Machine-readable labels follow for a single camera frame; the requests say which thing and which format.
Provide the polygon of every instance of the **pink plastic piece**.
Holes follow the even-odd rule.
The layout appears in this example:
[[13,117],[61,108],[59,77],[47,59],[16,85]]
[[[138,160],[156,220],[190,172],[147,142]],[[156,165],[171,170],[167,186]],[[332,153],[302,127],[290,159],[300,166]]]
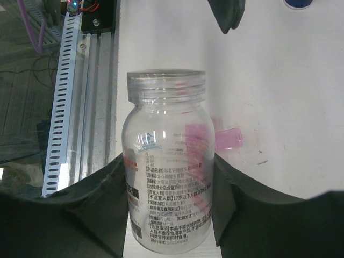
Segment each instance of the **pink plastic piece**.
[[240,148],[242,144],[242,134],[238,127],[215,133],[215,146],[217,151]]

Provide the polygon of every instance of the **wire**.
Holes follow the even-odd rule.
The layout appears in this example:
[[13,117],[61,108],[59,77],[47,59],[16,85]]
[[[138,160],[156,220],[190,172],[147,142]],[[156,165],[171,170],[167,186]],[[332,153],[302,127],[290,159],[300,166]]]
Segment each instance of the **wire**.
[[59,65],[57,65],[56,67],[55,67],[55,69],[52,71],[52,74],[51,74],[51,77],[50,77],[50,81],[51,81],[51,83],[52,83],[52,86],[53,87],[55,87],[55,83],[53,82],[53,76],[54,76],[54,72],[58,72],[58,66]]
[[26,159],[27,157],[32,157],[32,156],[35,156],[35,155],[38,155],[38,154],[41,154],[41,152],[36,152],[36,153],[28,154],[28,155],[25,155],[25,156],[22,156],[22,157],[16,157],[14,159],[2,160],[2,161],[0,161],[0,165],[8,163],[8,162],[12,162],[12,161],[23,160],[23,159]]
[[52,86],[55,87],[55,85],[54,85],[54,83],[53,83],[53,78],[52,78],[52,75],[53,75],[54,71],[52,71],[52,72],[50,73],[50,71],[51,71],[51,70],[50,70],[50,60],[51,60],[51,58],[52,58],[52,55],[53,55],[53,53],[49,56],[49,60],[48,60],[48,68],[49,68],[48,72],[49,72],[50,82],[52,83]]
[[33,70],[33,69],[26,69],[26,70],[22,70],[22,71],[0,71],[0,74],[2,73],[9,73],[9,74],[21,74],[21,73],[24,73],[26,71],[35,71],[35,72],[40,72],[40,71],[46,71],[46,70],[54,70],[52,68],[45,68],[45,69],[42,69],[42,70]]
[[94,0],[93,5],[91,5],[90,7],[87,8],[80,8],[80,10],[82,12],[94,12],[99,8],[99,2],[97,2],[97,0]]
[[45,84],[45,83],[41,82],[41,81],[38,79],[38,77],[37,77],[37,75],[36,75],[36,73],[35,73],[35,72],[36,72],[36,70],[35,70],[35,65],[36,65],[36,63],[37,63],[39,60],[43,59],[43,58],[47,58],[47,56],[41,56],[41,57],[37,58],[37,59],[34,61],[34,63],[32,64],[33,76],[34,76],[35,79],[36,79],[40,84],[42,84],[43,86],[48,87],[48,88],[50,88],[50,89],[54,89],[54,86],[50,86],[50,85],[48,85],[48,84]]
[[26,12],[24,1],[23,0],[17,0],[17,3],[19,6],[19,11],[21,13],[21,17],[23,18],[23,21],[24,21],[26,32],[28,34],[28,37],[30,38],[32,46],[38,54],[41,54],[43,51],[43,39],[44,39],[44,33],[45,33],[45,27],[46,27],[45,20],[43,20],[42,25],[41,25],[41,29],[40,29],[40,33],[39,33],[39,40],[38,40],[38,42],[36,42],[33,30],[32,30],[32,26],[31,26],[31,23],[29,20],[29,15]]

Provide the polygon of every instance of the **blue object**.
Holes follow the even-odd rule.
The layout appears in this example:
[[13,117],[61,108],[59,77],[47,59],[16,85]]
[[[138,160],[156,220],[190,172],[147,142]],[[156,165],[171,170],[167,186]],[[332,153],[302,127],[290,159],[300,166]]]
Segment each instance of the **blue object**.
[[284,0],[284,2],[292,9],[304,9],[310,6],[313,0]]

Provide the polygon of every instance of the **white platform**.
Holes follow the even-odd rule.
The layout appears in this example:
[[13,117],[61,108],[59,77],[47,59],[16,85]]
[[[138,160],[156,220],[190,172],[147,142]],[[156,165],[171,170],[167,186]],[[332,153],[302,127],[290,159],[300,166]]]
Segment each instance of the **white platform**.
[[[203,69],[216,130],[239,127],[243,134],[243,147],[223,158],[294,196],[343,190],[343,12],[340,0],[314,1],[303,11],[282,0],[247,1],[239,28],[223,35],[206,0],[122,1],[116,156],[133,107],[126,73]],[[124,257],[139,256],[163,257],[139,246],[128,228]],[[169,257],[220,257],[220,249],[211,234],[195,250]]]

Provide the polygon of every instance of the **perforated metal bracket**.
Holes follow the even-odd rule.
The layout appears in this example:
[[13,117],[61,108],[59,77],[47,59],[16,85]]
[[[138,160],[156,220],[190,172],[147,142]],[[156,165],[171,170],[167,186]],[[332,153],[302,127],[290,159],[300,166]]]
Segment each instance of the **perforated metal bracket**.
[[52,121],[48,140],[42,191],[44,197],[69,185],[69,165],[66,163],[66,157],[79,28],[80,16],[66,17],[62,34],[52,108]]

